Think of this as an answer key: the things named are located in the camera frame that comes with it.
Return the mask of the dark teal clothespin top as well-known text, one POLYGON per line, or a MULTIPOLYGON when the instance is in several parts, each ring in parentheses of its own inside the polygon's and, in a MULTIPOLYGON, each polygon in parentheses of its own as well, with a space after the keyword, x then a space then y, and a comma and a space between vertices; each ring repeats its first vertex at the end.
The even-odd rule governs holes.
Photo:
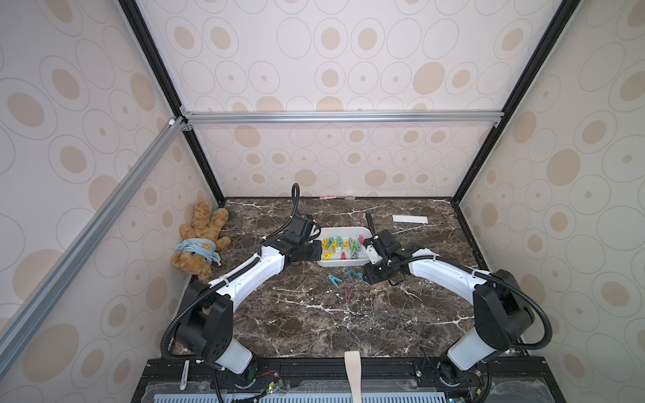
POLYGON ((358 278, 358 277, 359 277, 359 276, 358 276, 358 274, 357 274, 353 269, 351 269, 350 267, 347 267, 347 268, 345 269, 345 271, 346 271, 346 273, 347 273, 347 275, 348 275, 348 277, 349 277, 349 280, 350 280, 350 281, 352 281, 352 280, 354 280, 355 278, 358 278))

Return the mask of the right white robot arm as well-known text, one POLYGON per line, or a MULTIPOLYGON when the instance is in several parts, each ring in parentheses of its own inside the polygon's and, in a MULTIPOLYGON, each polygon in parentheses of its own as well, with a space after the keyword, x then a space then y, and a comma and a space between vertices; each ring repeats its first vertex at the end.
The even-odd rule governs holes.
POLYGON ((442 355, 440 369, 465 372, 478 362, 507 351, 532 326, 535 314, 505 270, 490 273, 454 263, 414 243, 403 245, 386 230, 367 238, 370 284, 412 275, 440 285, 473 307, 474 327, 442 355))

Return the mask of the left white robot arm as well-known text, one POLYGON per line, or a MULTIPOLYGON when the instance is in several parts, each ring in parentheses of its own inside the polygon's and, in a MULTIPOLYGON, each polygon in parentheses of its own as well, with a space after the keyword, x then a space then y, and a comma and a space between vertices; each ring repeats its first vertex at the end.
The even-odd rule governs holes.
POLYGON ((254 356, 233 337, 235 310, 289 265, 321 260, 319 229, 311 215, 292 214, 287 224, 260 241, 251 258, 182 300, 180 311, 162 336, 163 357, 199 359, 234 374, 248 371, 254 356))

